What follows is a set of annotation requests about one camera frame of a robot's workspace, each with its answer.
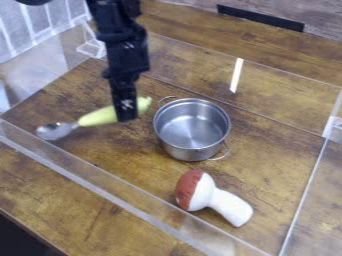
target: wooden table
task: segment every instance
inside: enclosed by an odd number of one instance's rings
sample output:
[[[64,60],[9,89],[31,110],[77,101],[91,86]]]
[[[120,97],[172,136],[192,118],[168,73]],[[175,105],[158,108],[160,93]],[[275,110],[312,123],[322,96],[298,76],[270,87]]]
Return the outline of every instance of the wooden table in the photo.
[[[319,38],[311,41],[310,36],[299,37],[294,32],[216,17],[186,7],[150,1],[144,4],[147,11],[141,22],[154,32],[231,55],[240,54],[243,58],[248,56],[247,59],[252,61],[284,70],[296,70],[299,74],[311,74],[314,78],[321,77],[330,82],[339,79],[341,74],[334,73],[331,69],[341,68],[342,58],[338,59],[337,54],[334,55],[337,60],[327,62],[327,51],[321,50],[330,51],[331,47],[338,49],[341,47],[338,43]],[[198,28],[199,20],[207,21],[203,29]],[[251,29],[255,28],[258,33],[246,32],[240,37],[223,27],[231,23],[239,28],[238,30],[230,26],[236,33],[243,30],[252,31]],[[264,30],[272,32],[272,37],[264,33]],[[300,40],[300,43],[291,43],[284,47],[283,38],[290,38],[286,39],[287,41]],[[79,129],[69,137],[53,144],[172,204],[175,204],[174,187],[179,176],[192,168],[206,170],[220,188],[238,194],[251,203],[255,214],[251,222],[239,229],[232,228],[210,209],[194,215],[266,253],[276,254],[322,149],[323,138],[319,134],[339,88],[326,87],[315,81],[307,82],[300,77],[288,77],[283,72],[247,63],[248,73],[242,80],[246,84],[242,88],[247,89],[240,97],[226,95],[223,89],[227,84],[219,81],[215,73],[218,69],[212,67],[224,61],[224,65],[232,68],[234,58],[172,40],[174,47],[170,47],[170,39],[158,35],[152,35],[151,40],[152,59],[156,63],[159,63],[158,58],[167,61],[140,78],[137,82],[140,95],[151,96],[154,102],[164,96],[176,95],[180,98],[206,98],[220,105],[230,114],[234,125],[228,136],[231,156],[222,161],[198,163],[171,159],[152,135],[152,117],[158,110],[155,103],[139,120],[127,124]],[[312,42],[311,48],[303,49],[302,44],[307,41]],[[299,44],[302,52],[296,54]],[[187,76],[184,70],[194,67],[191,65],[203,63],[202,60],[210,62],[207,65],[196,65],[192,76]],[[56,120],[72,121],[81,114],[109,104],[107,81],[99,78],[104,67],[103,61],[84,62],[7,112],[3,119],[33,133],[37,124]],[[263,83],[248,87],[251,83],[248,79],[252,78],[258,78],[256,81]],[[272,86],[274,81],[282,81],[278,87]],[[286,88],[282,91],[284,97],[280,98],[276,96],[279,87]],[[266,102],[268,105],[263,102],[266,97],[270,99],[270,102]],[[280,99],[280,102],[275,110],[270,111],[270,107],[276,103],[272,98]],[[302,112],[295,113],[288,100],[299,102],[298,107],[312,116],[303,116]],[[0,149],[1,209],[64,253],[69,255],[200,254],[168,233],[49,171],[8,146],[1,144]]]

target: spoon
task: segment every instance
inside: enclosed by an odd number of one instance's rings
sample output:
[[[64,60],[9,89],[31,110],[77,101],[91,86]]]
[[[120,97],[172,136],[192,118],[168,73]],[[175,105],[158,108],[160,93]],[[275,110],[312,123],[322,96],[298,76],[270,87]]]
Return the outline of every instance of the spoon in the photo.
[[[137,97],[137,112],[143,114],[151,104],[151,97]],[[57,122],[37,127],[36,135],[43,140],[59,140],[65,137],[79,127],[91,127],[117,122],[113,106],[100,108],[85,114],[75,122]]]

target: toy mushroom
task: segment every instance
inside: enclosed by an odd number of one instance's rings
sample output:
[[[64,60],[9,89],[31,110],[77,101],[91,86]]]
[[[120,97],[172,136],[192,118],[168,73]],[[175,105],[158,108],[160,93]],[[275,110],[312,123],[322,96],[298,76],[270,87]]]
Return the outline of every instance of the toy mushroom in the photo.
[[[183,210],[198,211],[210,207],[235,227],[240,227],[251,218],[252,208],[248,203],[218,189],[211,176],[200,170],[191,170],[182,175],[175,196]]]

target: red mushroom cap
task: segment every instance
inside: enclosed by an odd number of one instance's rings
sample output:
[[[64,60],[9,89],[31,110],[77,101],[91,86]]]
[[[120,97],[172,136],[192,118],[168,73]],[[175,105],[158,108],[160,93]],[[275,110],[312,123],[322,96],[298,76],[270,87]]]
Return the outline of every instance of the red mushroom cap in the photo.
[[[191,170],[178,180],[175,189],[176,202],[186,211],[188,210],[191,198],[203,174],[204,172],[200,170]]]

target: pot handle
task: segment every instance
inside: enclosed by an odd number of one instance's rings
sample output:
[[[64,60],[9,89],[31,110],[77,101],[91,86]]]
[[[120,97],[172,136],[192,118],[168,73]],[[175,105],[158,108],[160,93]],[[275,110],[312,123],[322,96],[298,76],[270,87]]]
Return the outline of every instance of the pot handle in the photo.
[[[170,98],[178,98],[176,96],[166,96],[164,98],[162,98],[159,101],[158,101],[158,106],[159,108],[162,108],[162,102]]]
[[[224,147],[226,147],[226,149],[227,149],[227,152],[226,152],[222,156],[215,157],[215,158],[208,158],[207,160],[211,160],[211,161],[220,160],[222,158],[224,158],[224,157],[230,154],[231,149],[230,149],[230,147],[228,147],[226,141],[223,141],[223,145],[224,145]]]

